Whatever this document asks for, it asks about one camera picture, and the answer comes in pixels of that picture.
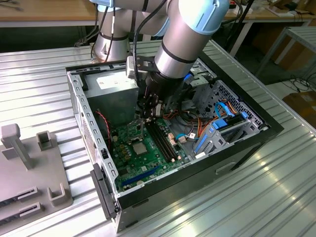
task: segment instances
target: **black cable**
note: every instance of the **black cable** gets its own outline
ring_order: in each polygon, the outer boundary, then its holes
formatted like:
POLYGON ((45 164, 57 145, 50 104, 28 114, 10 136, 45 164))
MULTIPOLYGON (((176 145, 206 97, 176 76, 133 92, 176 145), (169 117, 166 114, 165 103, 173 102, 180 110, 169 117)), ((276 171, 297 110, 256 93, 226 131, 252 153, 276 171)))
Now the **black cable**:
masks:
POLYGON ((252 4, 253 4, 254 0, 249 0, 248 4, 246 6, 245 11, 243 12, 241 18, 239 19, 239 22, 236 26, 236 30, 234 31, 234 34, 232 35, 232 37, 228 40, 227 44, 225 45, 224 49, 226 51, 231 51, 231 48, 233 47, 233 42, 235 42, 240 34, 240 32, 242 31, 243 28, 243 21, 249 11, 249 9, 251 8, 252 4))
POLYGON ((227 20, 227 21, 223 21, 221 25, 225 25, 225 24, 228 24, 228 23, 231 23, 233 21, 236 21, 238 18, 240 18, 242 16, 242 13, 243 13, 243 9, 242 9, 242 5, 241 3, 238 1, 238 0, 234 0, 234 2, 238 5, 239 7, 239 11, 238 11, 238 14, 236 17, 234 17, 233 19, 230 19, 230 20, 227 20))
MULTIPOLYGON (((102 26, 103 26, 103 23, 104 23, 105 16, 106 16, 107 13, 108 13, 108 9, 109 9, 109 7, 107 6, 107 7, 105 8, 105 11, 104 11, 104 14, 103 14, 103 17, 102 17, 102 20, 101 20, 101 23, 100 23, 98 32, 95 33, 95 34, 94 34, 93 36, 91 36, 90 38, 96 36, 97 34, 99 34, 99 33, 101 32, 101 29, 102 29, 102 26)), ((90 56, 91 56, 91 58, 92 58, 92 52, 93 52, 94 45, 95 45, 95 42, 93 43, 93 45, 92 45, 92 47, 91 47, 91 51, 90 51, 90 56)))
POLYGON ((236 31, 236 28, 235 28, 234 32, 233 32, 233 29, 234 29, 234 26, 235 26, 235 23, 237 22, 237 20, 238 20, 238 19, 236 18, 236 20, 232 23, 232 26, 231 26, 231 28, 230 28, 228 34, 227 34, 227 38, 226 38, 226 41, 225 41, 225 44, 224 44, 224 45, 226 45, 227 42, 228 42, 228 40, 234 35, 234 33, 235 33, 235 31, 236 31))
POLYGON ((12 3, 12 4, 17 4, 17 2, 14 1, 14 0, 0 0, 0 3, 5 3, 5 2, 9 2, 9 3, 12 3))
POLYGON ((98 5, 95 5, 95 22, 94 22, 94 27, 93 29, 89 32, 88 35, 86 35, 85 37, 83 37, 82 39, 79 39, 76 43, 75 43, 75 47, 79 47, 79 46, 83 46, 85 43, 87 43, 87 38, 97 29, 98 27, 98 5))
POLYGON ((113 38, 114 38, 114 22, 115 22, 115 7, 113 8, 113 22, 112 22, 111 41, 110 41, 110 46, 109 46, 109 50, 108 50, 108 55, 107 55, 107 58, 105 59, 105 62, 108 61, 109 56, 110 56, 110 51, 111 51, 111 48, 112 48, 112 43, 113 43, 113 38))
POLYGON ((163 5, 165 5, 166 2, 167 0, 163 0, 160 3, 160 5, 152 13, 150 13, 150 15, 145 18, 145 20, 143 20, 143 22, 139 25, 139 27, 137 28, 135 32, 134 41, 133 41, 133 63, 134 63, 135 78, 138 85, 140 84, 140 79, 139 79, 139 74, 138 74, 138 63, 137 63, 137 40, 138 40, 139 33, 141 29, 144 27, 144 25, 150 19, 152 19, 159 12, 160 9, 162 9, 163 5))
POLYGON ((308 90, 313 90, 313 91, 315 91, 315 89, 313 88, 313 86, 312 86, 312 84, 309 82, 309 80, 310 80, 310 77, 308 77, 306 80, 304 80, 304 79, 300 79, 300 78, 297 78, 295 75, 291 75, 291 78, 290 79, 287 79, 287 80, 282 80, 282 81, 280 81, 282 84, 284 84, 286 87, 288 87, 288 88, 290 88, 290 89, 292 89, 292 90, 294 90, 294 91, 296 91, 296 92, 298 92, 298 93, 300 93, 300 92, 302 92, 302 91, 308 91, 308 90), (285 84, 284 83, 284 81, 289 81, 294 87, 295 87, 295 89, 293 88, 293 87, 291 87, 291 86, 288 86, 287 84, 285 84), (304 87, 306 87, 306 88, 300 88, 300 87, 298 87, 295 83, 298 83, 298 84, 300 84, 300 85, 302 85, 302 86, 304 86, 304 87))

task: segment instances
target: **table leg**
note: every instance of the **table leg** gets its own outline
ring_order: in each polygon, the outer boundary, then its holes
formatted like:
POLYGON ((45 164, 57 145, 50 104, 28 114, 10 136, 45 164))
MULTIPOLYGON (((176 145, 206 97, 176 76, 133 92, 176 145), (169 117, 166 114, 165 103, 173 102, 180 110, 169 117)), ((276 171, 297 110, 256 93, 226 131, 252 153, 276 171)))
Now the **table leg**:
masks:
MULTIPOLYGON (((307 21, 307 22, 304 22, 302 24, 302 26, 308 26, 310 24, 311 21, 307 21)), ((282 51, 282 53, 279 55, 279 57, 276 59, 275 63, 276 64, 279 64, 282 59, 286 56, 286 54, 288 53, 288 51, 292 48, 292 46, 294 45, 295 43, 295 40, 294 39, 291 39, 290 43, 288 43, 288 45, 285 47, 285 49, 282 51)))
POLYGON ((150 41, 151 39, 152 39, 152 36, 149 36, 149 35, 143 36, 143 41, 150 41))
POLYGON ((231 52, 229 53, 231 56, 234 57, 236 55, 236 53, 238 52, 243 40, 245 39, 246 35, 248 34, 248 32, 250 30, 252 24, 253 24, 253 22, 247 22, 243 26, 241 33, 239 34, 231 52))
POLYGON ((274 52, 276 51, 278 46, 283 42, 283 40, 284 40, 284 38, 286 36, 286 31, 287 31, 287 28, 284 28, 282 30, 281 34, 276 39, 276 41, 272 44, 271 48, 269 49, 268 53, 266 54, 266 56, 261 61, 260 65, 258 67, 258 70, 255 73, 256 77, 258 77, 258 75, 264 69, 264 67, 266 66, 266 64, 268 63, 269 59, 272 57, 272 55, 274 54, 274 52))
POLYGON ((316 68, 316 57, 313 59, 313 63, 303 74, 302 79, 307 80, 308 76, 312 73, 312 71, 316 68))

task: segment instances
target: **robotic arm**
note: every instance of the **robotic arm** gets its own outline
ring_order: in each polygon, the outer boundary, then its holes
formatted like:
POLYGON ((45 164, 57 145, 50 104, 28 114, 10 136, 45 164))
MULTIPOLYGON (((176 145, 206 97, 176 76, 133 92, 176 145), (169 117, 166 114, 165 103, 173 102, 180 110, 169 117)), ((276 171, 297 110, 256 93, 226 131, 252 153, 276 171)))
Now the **robotic arm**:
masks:
MULTIPOLYGON (((99 22, 107 10, 94 55, 104 62, 123 60, 129 50, 128 33, 164 0, 91 0, 99 4, 99 22)), ((151 110, 182 83, 211 36, 219 29, 228 0, 165 0, 163 7, 141 29, 141 34, 163 36, 146 78, 151 110)))

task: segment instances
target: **wooden table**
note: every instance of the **wooden table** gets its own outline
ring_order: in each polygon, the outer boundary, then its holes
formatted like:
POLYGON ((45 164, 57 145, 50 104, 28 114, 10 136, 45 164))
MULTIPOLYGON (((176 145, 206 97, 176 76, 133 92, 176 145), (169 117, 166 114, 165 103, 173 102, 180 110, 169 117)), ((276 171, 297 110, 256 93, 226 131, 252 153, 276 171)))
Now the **wooden table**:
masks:
POLYGON ((0 6, 0 27, 94 25, 95 7, 89 0, 17 0, 23 11, 0 6))
MULTIPOLYGON (((234 18, 236 15, 233 12, 228 12, 226 14, 226 18, 231 19, 234 18)), ((253 11, 251 14, 248 14, 244 20, 245 25, 238 36, 230 54, 232 56, 235 56, 238 52, 243 40, 247 36, 251 26, 253 23, 279 23, 279 22, 302 22, 302 26, 308 26, 313 19, 316 19, 316 16, 312 16, 309 14, 303 14, 301 16, 285 16, 285 17, 279 17, 272 12, 270 12, 267 9, 261 10, 261 11, 253 11)), ((283 57, 286 55, 286 53, 289 51, 289 49, 293 46, 294 41, 290 42, 288 46, 284 49, 284 51, 280 54, 278 59, 276 60, 276 64, 280 63, 280 61, 283 59, 283 57)))
MULTIPOLYGON (((95 7, 89 0, 17 0, 23 11, 0 6, 0 27, 51 27, 51 26, 89 26, 94 25, 95 7)), ((228 12, 225 20, 236 15, 228 12)), ((300 16, 278 17, 264 9, 253 11, 244 20, 245 25, 235 42, 230 54, 235 56, 253 23, 261 22, 303 22, 308 26, 315 19, 308 14, 300 16)), ((291 42, 276 60, 278 64, 294 42, 291 42)))

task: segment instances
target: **metal workbench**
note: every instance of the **metal workbench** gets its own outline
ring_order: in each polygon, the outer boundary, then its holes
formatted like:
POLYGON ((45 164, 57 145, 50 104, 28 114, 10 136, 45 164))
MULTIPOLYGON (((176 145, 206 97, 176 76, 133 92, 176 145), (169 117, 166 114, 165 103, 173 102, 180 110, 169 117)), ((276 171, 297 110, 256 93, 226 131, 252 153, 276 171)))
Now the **metal workbench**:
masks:
MULTIPOLYGON (((281 53, 279 58, 283 58, 288 51, 291 49, 291 47, 294 45, 295 42, 299 42, 312 52, 316 54, 316 27, 285 27, 281 34, 278 36, 276 41, 273 43, 271 48, 269 49, 268 53, 265 55, 265 57, 262 59, 255 75, 256 77, 259 76, 259 74, 264 70, 265 66, 267 65, 270 58, 274 55, 275 51, 278 49, 278 47, 283 43, 286 36, 289 36, 292 38, 291 42, 286 46, 284 51, 281 53)), ((307 76, 311 73, 311 71, 316 66, 316 60, 313 61, 312 65, 309 69, 304 73, 303 78, 306 79, 307 76)))
MULTIPOLYGON (((160 41, 139 43, 152 56, 160 41)), ((245 165, 118 236, 315 236, 315 129, 273 96, 242 65, 209 42, 205 53, 285 130, 245 165)), ((74 204, 5 236, 115 236, 94 189, 92 165, 73 116, 65 67, 90 63, 90 48, 0 54, 0 125, 22 138, 57 135, 74 204)))

